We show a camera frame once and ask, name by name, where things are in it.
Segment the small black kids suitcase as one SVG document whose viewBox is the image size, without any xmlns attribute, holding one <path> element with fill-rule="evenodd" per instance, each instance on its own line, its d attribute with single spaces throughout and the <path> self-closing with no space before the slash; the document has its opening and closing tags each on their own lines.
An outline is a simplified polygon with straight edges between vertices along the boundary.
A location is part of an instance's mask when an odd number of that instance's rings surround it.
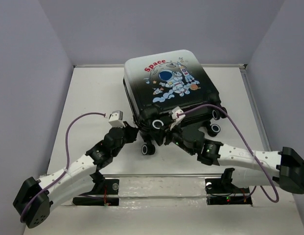
<svg viewBox="0 0 304 235">
<path fill-rule="evenodd" d="M 135 125 L 144 141 L 143 155 L 155 153 L 170 131 L 170 112 L 180 107 L 185 118 L 174 128 L 204 127 L 210 137 L 221 128 L 212 119 L 225 118 L 219 91 L 195 55 L 186 49 L 129 59 L 123 84 Z"/>
</svg>

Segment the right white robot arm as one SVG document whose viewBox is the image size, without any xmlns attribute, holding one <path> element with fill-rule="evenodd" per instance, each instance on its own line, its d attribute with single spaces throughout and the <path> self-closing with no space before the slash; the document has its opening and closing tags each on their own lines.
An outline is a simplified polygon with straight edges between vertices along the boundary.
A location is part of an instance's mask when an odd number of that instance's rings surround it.
<svg viewBox="0 0 304 235">
<path fill-rule="evenodd" d="M 220 185 L 226 192 L 248 186 L 274 184 L 293 194 L 304 194 L 304 159 L 290 147 L 281 151 L 249 151 L 205 138 L 195 128 L 174 128 L 165 144 L 196 155 L 204 165 L 226 166 Z"/>
</svg>

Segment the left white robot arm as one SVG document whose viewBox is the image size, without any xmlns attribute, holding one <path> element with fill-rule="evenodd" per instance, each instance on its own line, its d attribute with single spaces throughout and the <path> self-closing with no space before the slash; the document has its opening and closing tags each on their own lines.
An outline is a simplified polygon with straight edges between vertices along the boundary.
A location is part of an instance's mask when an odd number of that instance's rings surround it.
<svg viewBox="0 0 304 235">
<path fill-rule="evenodd" d="M 21 223 L 35 228 L 62 203 L 87 192 L 101 192 L 105 178 L 99 171 L 113 161 L 125 144 L 136 141 L 138 131 L 128 124 L 112 127 L 103 140 L 64 169 L 39 179 L 26 179 L 13 201 Z"/>
</svg>

